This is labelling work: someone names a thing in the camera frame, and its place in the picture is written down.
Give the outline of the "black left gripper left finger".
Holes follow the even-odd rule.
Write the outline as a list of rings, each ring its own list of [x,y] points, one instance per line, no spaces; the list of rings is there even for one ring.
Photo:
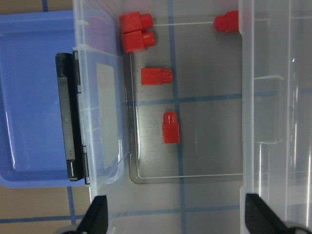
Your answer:
[[[94,197],[89,209],[77,227],[78,234],[106,234],[108,230],[107,196]]]

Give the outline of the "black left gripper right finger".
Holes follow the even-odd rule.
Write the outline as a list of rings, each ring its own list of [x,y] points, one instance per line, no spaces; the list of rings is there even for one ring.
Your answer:
[[[245,226],[251,234],[292,234],[258,194],[245,196]]]

